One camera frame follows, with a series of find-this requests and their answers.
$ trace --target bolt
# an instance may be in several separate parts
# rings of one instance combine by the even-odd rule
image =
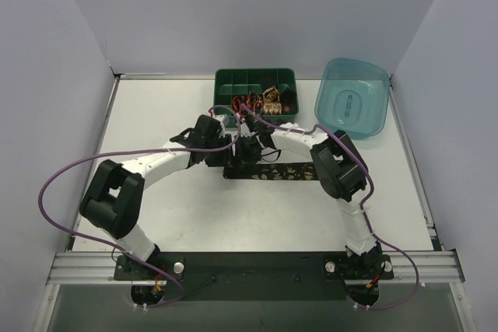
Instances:
[[[177,262],[173,265],[173,271],[175,274],[181,274],[184,272],[185,266],[181,262]]]
[[[327,272],[334,272],[335,271],[335,263],[332,261],[329,261],[325,264],[325,270]]]

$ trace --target green storage box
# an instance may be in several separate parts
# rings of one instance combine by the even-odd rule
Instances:
[[[280,69],[220,69],[215,75],[215,105],[226,105],[232,107],[234,96],[247,95],[250,91],[255,91],[260,95],[263,94],[261,82],[275,82],[280,94],[287,89],[296,93],[295,106],[288,114],[284,114],[282,105],[282,114],[265,115],[270,121],[281,120],[283,122],[294,122],[296,115],[299,113],[299,103],[297,99],[296,77],[294,71],[288,68]],[[215,114],[227,114],[230,122],[229,128],[235,127],[235,119],[228,110],[221,108],[215,109]]]

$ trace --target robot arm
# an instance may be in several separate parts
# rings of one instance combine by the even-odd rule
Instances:
[[[201,115],[194,128],[170,139],[162,148],[218,148],[230,143],[225,135],[226,116]],[[120,163],[103,161],[97,168],[79,206],[80,214],[101,228],[125,251],[148,260],[159,248],[140,228],[143,191],[175,171],[188,169],[213,153],[161,152]]]
[[[194,128],[171,138],[163,148],[214,149],[228,145],[231,137],[225,135],[225,119],[226,116],[211,118],[201,115]],[[326,134],[303,135],[274,129],[249,119],[247,126],[253,135],[239,139],[235,146],[235,156],[232,149],[227,149],[212,153],[152,153],[122,164],[111,160],[102,162],[80,205],[81,215],[109,234],[124,250],[141,260],[148,260],[155,252],[159,252],[159,248],[147,238],[137,223],[142,194],[147,187],[175,171],[187,169],[202,161],[208,166],[228,166],[239,163],[241,159],[258,161],[261,159],[261,150],[269,147],[312,159],[325,192],[335,199],[344,200],[339,204],[346,230],[346,246],[358,256],[376,248],[377,242],[371,236],[361,211],[357,206],[345,202],[350,202],[353,194],[365,188],[365,177],[332,139]],[[295,124],[284,124],[281,127],[304,132]],[[344,132],[338,131],[336,135],[362,160]]]

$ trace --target translucent blue container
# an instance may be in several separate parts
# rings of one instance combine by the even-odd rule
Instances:
[[[320,124],[362,139],[384,128],[391,80],[376,65],[336,58],[325,68],[314,112]]]

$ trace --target gray wall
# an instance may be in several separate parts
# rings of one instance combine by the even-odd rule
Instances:
[[[115,72],[213,75],[332,58],[393,72],[433,0],[76,0]]]
[[[0,0],[0,330],[30,330],[63,236],[37,209],[47,177],[94,152],[113,76],[74,0]],[[74,218],[87,168],[47,196]]]
[[[395,72],[410,142],[480,331],[498,310],[498,0],[436,0]]]

